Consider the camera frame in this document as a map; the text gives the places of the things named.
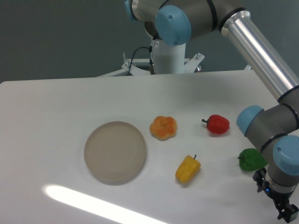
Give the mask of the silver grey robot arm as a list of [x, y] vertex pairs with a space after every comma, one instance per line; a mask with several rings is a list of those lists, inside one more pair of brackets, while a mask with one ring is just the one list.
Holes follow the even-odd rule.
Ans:
[[143, 21], [149, 32], [175, 47], [214, 30], [238, 49], [277, 100], [264, 110], [244, 109], [237, 125], [268, 162], [255, 172], [257, 190], [275, 204], [278, 219], [295, 220], [299, 209], [289, 199], [299, 183], [299, 79], [251, 21], [237, 0], [127, 0], [132, 21]]

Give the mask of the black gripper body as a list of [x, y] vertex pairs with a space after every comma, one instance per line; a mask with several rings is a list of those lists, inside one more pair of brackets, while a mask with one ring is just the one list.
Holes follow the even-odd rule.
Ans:
[[276, 183], [267, 174], [265, 168], [257, 170], [253, 175], [257, 185], [257, 192], [264, 192], [274, 201], [277, 210], [295, 210], [295, 205], [290, 204], [289, 199], [295, 190], [295, 186], [282, 186]]

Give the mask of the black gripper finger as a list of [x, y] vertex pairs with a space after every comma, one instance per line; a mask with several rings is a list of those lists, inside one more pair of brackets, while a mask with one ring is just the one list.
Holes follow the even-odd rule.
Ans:
[[297, 206], [286, 202], [276, 202], [276, 209], [279, 212], [278, 220], [294, 221], [297, 218]]

